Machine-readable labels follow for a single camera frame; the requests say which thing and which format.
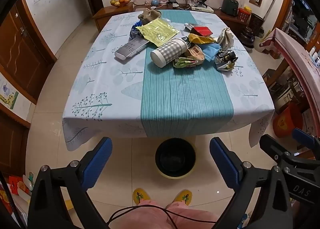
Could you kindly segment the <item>bowl of fruit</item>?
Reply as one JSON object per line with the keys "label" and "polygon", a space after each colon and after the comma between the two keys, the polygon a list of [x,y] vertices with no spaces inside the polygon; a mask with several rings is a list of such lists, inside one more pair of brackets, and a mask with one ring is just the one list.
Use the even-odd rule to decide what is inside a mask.
{"label": "bowl of fruit", "polygon": [[131,0],[111,0],[110,4],[114,7],[120,8],[128,5]]}

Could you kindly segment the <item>blue face mask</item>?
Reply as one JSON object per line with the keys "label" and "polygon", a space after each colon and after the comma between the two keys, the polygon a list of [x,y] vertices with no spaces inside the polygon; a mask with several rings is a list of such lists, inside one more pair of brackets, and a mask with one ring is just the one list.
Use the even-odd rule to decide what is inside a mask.
{"label": "blue face mask", "polygon": [[221,49],[221,46],[217,43],[202,44],[199,45],[199,47],[204,54],[204,59],[206,59],[207,61],[214,60],[215,56]]}

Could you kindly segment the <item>blue white snack wrapper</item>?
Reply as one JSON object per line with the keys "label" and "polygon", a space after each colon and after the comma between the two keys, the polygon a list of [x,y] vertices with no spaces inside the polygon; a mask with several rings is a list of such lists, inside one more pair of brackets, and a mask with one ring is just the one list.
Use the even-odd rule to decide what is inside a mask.
{"label": "blue white snack wrapper", "polygon": [[142,34],[140,33],[140,30],[137,28],[137,27],[141,27],[142,25],[143,24],[140,20],[132,25],[131,30],[130,30],[130,37],[129,37],[130,41],[135,39],[136,37],[142,36]]}

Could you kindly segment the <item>black silver wrapper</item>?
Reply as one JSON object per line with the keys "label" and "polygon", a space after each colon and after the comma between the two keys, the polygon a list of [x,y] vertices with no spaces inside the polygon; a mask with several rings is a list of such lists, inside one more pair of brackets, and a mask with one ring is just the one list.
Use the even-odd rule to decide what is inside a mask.
{"label": "black silver wrapper", "polygon": [[215,56],[214,62],[218,71],[229,72],[234,69],[238,57],[233,50],[220,50]]}

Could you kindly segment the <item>white set-top box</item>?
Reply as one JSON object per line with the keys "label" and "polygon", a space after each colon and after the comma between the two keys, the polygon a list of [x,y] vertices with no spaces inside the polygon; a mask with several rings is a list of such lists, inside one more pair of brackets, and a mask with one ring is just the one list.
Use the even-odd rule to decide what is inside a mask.
{"label": "white set-top box", "polygon": [[205,12],[205,13],[212,13],[214,14],[214,10],[207,6],[207,7],[196,7],[196,6],[191,6],[192,11],[198,11],[198,12]]}

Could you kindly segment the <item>green white snack wrapper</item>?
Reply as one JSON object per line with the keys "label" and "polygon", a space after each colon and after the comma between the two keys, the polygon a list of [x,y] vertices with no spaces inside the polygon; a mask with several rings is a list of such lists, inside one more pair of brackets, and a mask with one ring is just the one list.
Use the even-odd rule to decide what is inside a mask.
{"label": "green white snack wrapper", "polygon": [[198,60],[192,57],[178,57],[172,61],[174,68],[190,68],[195,67],[199,63]]}

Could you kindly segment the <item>brown pulp cup carrier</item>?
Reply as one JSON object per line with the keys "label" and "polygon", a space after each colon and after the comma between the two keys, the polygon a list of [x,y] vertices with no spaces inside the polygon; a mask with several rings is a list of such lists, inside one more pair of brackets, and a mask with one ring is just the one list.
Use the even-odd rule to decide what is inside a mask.
{"label": "brown pulp cup carrier", "polygon": [[161,12],[155,9],[145,8],[142,14],[139,14],[138,19],[142,22],[142,25],[146,25],[153,20],[161,17]]}

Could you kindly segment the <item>yellow snack wrapper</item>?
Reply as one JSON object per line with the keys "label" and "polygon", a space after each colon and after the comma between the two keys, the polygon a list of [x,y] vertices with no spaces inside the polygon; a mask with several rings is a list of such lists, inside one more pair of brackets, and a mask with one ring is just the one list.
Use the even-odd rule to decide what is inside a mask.
{"label": "yellow snack wrapper", "polygon": [[189,34],[188,39],[190,42],[198,45],[216,43],[216,40],[212,37],[204,37],[204,36],[196,35],[193,33]]}

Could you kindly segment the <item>right yellow slipper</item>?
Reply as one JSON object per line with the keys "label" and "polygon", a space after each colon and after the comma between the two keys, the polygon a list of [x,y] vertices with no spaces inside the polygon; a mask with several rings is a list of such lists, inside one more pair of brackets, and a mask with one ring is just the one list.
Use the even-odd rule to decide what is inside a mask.
{"label": "right yellow slipper", "polygon": [[185,205],[189,206],[192,200],[193,194],[191,191],[184,189],[174,198],[174,202],[183,202]]}

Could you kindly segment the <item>green brown milk carton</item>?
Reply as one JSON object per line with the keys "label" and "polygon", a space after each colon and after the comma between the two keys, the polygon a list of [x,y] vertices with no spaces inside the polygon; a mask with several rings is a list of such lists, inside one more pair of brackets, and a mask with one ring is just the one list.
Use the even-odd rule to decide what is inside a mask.
{"label": "green brown milk carton", "polygon": [[184,53],[184,57],[196,60],[197,61],[196,65],[203,64],[204,53],[203,53],[202,49],[199,46],[197,46],[197,44],[193,44],[192,42],[190,42],[188,37],[182,37],[182,40],[187,45],[187,50]]}

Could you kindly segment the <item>white paper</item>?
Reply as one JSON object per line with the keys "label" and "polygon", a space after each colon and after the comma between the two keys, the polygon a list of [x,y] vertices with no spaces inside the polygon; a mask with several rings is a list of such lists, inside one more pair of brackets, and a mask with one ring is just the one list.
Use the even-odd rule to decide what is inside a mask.
{"label": "white paper", "polygon": [[224,50],[224,51],[233,47],[234,36],[229,27],[226,27],[221,31],[217,39],[217,43],[220,45],[221,50]]}

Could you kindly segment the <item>yellow-green foil bag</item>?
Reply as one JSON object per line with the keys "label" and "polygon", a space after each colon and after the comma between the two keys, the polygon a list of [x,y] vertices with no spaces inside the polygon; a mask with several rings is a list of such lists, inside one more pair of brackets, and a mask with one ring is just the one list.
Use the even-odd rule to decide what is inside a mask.
{"label": "yellow-green foil bag", "polygon": [[152,42],[157,47],[164,45],[180,33],[179,30],[168,24],[167,21],[157,18],[146,25],[137,26],[144,39]]}

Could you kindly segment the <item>red cigarette box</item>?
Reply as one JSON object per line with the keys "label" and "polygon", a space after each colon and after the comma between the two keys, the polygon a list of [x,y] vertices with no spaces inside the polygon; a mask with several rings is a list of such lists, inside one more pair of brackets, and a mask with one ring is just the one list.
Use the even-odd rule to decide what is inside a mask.
{"label": "red cigarette box", "polygon": [[209,37],[213,34],[207,26],[195,26],[192,28],[191,33],[201,37]]}

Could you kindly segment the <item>grey checked thermos bottle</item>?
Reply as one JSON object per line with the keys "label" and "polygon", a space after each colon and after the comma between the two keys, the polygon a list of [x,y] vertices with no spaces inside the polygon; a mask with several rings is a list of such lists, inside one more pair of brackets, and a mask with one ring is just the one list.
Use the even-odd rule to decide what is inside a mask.
{"label": "grey checked thermos bottle", "polygon": [[163,68],[168,63],[186,52],[188,46],[181,38],[172,39],[159,48],[150,52],[152,62]]}

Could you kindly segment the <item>grey remote control case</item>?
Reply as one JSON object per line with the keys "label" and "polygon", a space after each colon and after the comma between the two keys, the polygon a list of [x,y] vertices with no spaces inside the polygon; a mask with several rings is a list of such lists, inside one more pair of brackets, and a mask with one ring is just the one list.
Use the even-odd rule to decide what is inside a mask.
{"label": "grey remote control case", "polygon": [[148,45],[149,40],[146,40],[142,37],[136,37],[126,43],[124,46],[121,46],[118,50],[115,51],[114,55],[120,60],[126,60],[134,57],[136,54],[144,50]]}

